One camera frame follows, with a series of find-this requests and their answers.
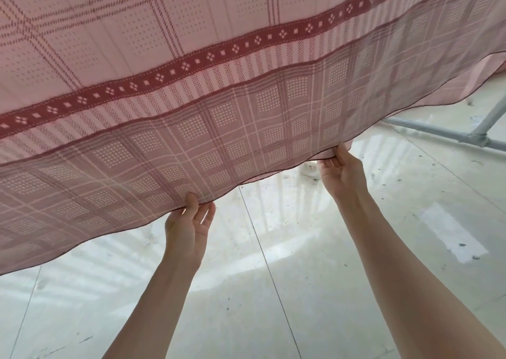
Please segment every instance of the forearm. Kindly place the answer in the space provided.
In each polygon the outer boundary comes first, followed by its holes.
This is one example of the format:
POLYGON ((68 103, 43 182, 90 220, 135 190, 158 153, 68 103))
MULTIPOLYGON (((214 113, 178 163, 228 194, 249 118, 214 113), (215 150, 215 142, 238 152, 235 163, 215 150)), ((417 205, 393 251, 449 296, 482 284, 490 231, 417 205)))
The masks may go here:
POLYGON ((164 359, 193 274, 164 258, 103 359, 164 359))
POLYGON ((338 206, 403 357, 504 357, 503 346, 415 257, 369 194, 338 206))

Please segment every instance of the hand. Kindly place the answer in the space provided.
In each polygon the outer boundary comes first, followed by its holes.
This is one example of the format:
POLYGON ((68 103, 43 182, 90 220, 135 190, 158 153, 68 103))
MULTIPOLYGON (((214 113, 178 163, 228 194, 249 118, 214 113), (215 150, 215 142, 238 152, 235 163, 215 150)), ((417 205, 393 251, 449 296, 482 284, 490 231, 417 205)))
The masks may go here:
POLYGON ((362 161, 351 155, 344 144, 334 147, 334 158, 318 161, 323 185, 338 205, 360 200, 368 193, 362 161))
POLYGON ((216 212, 213 202, 199 205, 195 194, 187 194, 186 208, 170 213, 165 222, 165 260, 178 260, 197 272, 204 258, 207 234, 216 212))

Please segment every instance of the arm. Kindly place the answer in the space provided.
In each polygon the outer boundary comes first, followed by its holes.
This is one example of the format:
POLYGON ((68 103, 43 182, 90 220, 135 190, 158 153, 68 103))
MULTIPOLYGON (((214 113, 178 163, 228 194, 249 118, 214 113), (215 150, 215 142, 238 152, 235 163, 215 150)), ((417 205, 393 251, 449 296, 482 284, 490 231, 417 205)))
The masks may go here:
POLYGON ((506 358, 506 350, 397 236, 367 190, 362 163, 343 146, 320 161, 322 181, 357 247, 403 358, 506 358))
POLYGON ((167 355, 216 210, 214 203, 199 206, 193 194, 186 197, 186 206, 168 216, 161 263, 103 359, 164 359, 167 355))

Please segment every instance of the metal pipe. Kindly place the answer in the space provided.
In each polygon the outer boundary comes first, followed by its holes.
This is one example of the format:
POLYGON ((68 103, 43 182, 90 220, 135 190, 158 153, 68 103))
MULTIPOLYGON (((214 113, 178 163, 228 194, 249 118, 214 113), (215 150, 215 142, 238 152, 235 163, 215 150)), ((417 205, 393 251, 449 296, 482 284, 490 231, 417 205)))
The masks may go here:
POLYGON ((385 118, 385 119, 383 119, 383 122, 389 123, 390 125, 407 127, 409 129, 418 130, 418 131, 422 131, 422 132, 433 134, 433 135, 439 135, 444 138, 454 139, 458 142, 469 144, 469 145, 475 145, 475 146, 479 146, 479 147, 488 147, 490 149, 506 151, 506 142, 502 142, 500 140, 495 140, 495 139, 490 139, 486 135, 482 135, 482 134, 463 133, 460 131, 452 131, 452 130, 447 130, 447 129, 445 129, 443 127, 439 127, 439 126, 427 125, 425 123, 408 121, 407 119, 401 119, 401 118, 395 118, 395 117, 385 118))
POLYGON ((478 136, 487 136, 487 132, 495 123, 506 113, 506 94, 504 97, 494 106, 494 108, 487 114, 487 116, 481 121, 478 126, 471 132, 471 134, 478 136))

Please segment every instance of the white tiled floor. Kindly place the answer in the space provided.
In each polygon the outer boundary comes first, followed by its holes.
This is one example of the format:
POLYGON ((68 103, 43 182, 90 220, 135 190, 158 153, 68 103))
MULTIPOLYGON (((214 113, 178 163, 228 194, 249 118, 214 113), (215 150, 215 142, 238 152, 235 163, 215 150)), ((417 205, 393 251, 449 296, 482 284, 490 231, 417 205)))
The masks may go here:
MULTIPOLYGON (((401 116, 468 131, 505 92, 499 78, 472 106, 401 116)), ((506 140, 506 117, 490 135, 506 140)), ((352 152, 401 238, 506 344, 506 154, 384 124, 352 152)), ((217 207, 168 357, 399 357, 319 181, 284 171, 217 207)), ((100 358, 161 258, 163 221, 0 277, 0 357, 100 358)))

